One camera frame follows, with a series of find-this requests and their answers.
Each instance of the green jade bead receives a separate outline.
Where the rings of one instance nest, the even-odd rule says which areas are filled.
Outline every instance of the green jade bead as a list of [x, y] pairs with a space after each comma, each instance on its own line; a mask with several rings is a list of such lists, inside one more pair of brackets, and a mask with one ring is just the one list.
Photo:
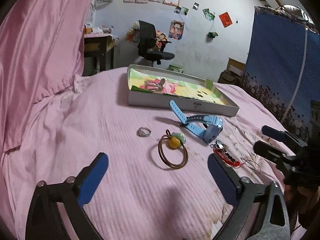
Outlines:
[[172, 136], [175, 137], [175, 138], [178, 138], [183, 144], [186, 143], [186, 141], [187, 141], [182, 133], [174, 132], [172, 134]]

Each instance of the green cup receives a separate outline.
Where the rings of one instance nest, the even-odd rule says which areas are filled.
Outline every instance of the green cup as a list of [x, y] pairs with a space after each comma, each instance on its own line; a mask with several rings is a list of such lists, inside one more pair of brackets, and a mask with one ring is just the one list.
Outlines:
[[183, 73], [183, 66], [177, 65], [177, 64], [170, 64], [168, 67], [168, 70]]

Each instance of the black chair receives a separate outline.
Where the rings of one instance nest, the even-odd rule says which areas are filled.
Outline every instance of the black chair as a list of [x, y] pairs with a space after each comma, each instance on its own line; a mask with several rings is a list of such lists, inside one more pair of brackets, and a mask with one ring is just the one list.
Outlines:
[[171, 43], [171, 41], [161, 41], [162, 46], [160, 51], [152, 50], [155, 47], [157, 36], [156, 36], [156, 28], [153, 24], [146, 23], [143, 21], [139, 21], [140, 24], [140, 43], [138, 45], [138, 55], [145, 58], [146, 60], [150, 60], [153, 63], [156, 61], [157, 65], [161, 64], [161, 60], [170, 60], [174, 58], [174, 54], [169, 52], [164, 52], [164, 48], [167, 43]]

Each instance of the wooden desk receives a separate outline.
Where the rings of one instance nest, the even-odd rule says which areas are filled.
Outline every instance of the wooden desk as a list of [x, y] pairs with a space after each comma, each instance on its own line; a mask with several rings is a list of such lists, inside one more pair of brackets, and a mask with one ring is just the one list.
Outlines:
[[97, 58], [99, 58], [101, 72], [106, 70], [107, 53], [110, 52], [110, 68], [113, 69], [115, 39], [117, 38], [108, 33], [85, 34], [84, 57], [93, 57], [95, 69], [97, 69]]

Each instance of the wall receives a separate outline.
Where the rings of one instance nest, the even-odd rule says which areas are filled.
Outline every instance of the wall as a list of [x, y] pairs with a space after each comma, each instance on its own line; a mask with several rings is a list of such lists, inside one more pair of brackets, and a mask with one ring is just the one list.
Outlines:
[[[193, 4], [200, 4], [199, 10], [193, 10]], [[258, 0], [181, 0], [180, 6], [189, 8], [186, 28], [180, 41], [173, 40], [165, 51], [172, 52], [176, 57], [172, 61], [162, 61], [158, 67], [167, 68], [169, 63], [185, 67], [185, 73], [200, 78], [210, 78], [217, 81], [220, 73], [226, 69], [228, 57], [246, 62], [249, 51], [254, 6], [262, 5]], [[215, 30], [219, 34], [213, 41], [206, 40], [207, 33], [212, 29], [212, 23], [204, 17], [202, 9], [209, 8], [216, 15]], [[113, 26], [113, 34], [120, 37], [119, 57], [115, 59], [118, 66], [128, 66], [141, 61], [138, 49], [134, 44], [125, 41], [125, 35], [130, 26], [138, 20], [150, 22], [156, 29], [168, 33], [172, 20], [181, 20], [175, 14], [174, 7], [155, 2], [148, 4], [123, 3], [123, 0], [113, 0], [108, 6], [98, 8], [96, 26]], [[233, 25], [224, 28], [218, 15], [228, 12]]]

